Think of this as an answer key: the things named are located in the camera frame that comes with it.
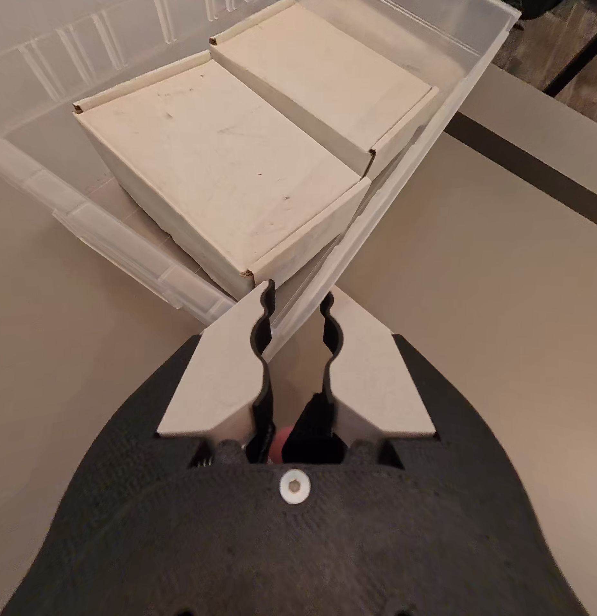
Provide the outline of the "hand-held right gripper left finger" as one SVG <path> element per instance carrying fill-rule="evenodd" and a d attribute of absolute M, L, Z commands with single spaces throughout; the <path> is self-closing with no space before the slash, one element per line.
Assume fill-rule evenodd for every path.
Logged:
<path fill-rule="evenodd" d="M 260 283 L 203 331 L 159 436 L 250 441 L 270 432 L 272 390 L 263 352 L 272 338 L 275 288 L 272 280 Z"/>

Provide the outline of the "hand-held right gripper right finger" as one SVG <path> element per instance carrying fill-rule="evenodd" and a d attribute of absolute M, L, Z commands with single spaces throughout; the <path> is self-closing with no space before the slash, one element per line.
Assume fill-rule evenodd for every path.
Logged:
<path fill-rule="evenodd" d="M 332 353 L 323 390 L 342 441 L 432 437 L 436 429 L 388 327 L 341 290 L 320 305 Z"/>

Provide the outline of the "white cardboard box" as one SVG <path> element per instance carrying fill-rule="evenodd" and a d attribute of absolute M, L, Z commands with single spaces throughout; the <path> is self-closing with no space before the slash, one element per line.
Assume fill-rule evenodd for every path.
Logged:
<path fill-rule="evenodd" d="M 214 35 L 210 54 L 370 180 L 426 125 L 439 95 L 296 1 L 278 1 Z"/>
<path fill-rule="evenodd" d="M 236 300 L 297 273 L 371 184 L 207 51 L 73 107 L 121 187 Z"/>

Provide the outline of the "clear plastic storage bin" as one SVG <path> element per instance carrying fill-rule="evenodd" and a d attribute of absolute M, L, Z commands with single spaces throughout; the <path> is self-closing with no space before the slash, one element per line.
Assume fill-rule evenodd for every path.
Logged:
<path fill-rule="evenodd" d="M 0 177 L 177 309 L 209 325 L 235 300 L 118 185 L 72 103 L 205 50 L 273 1 L 0 1 Z M 440 89 L 426 127 L 372 184 L 348 228 L 282 286 L 272 356 L 318 310 L 494 58 L 518 11 L 502 1 L 306 1 Z"/>

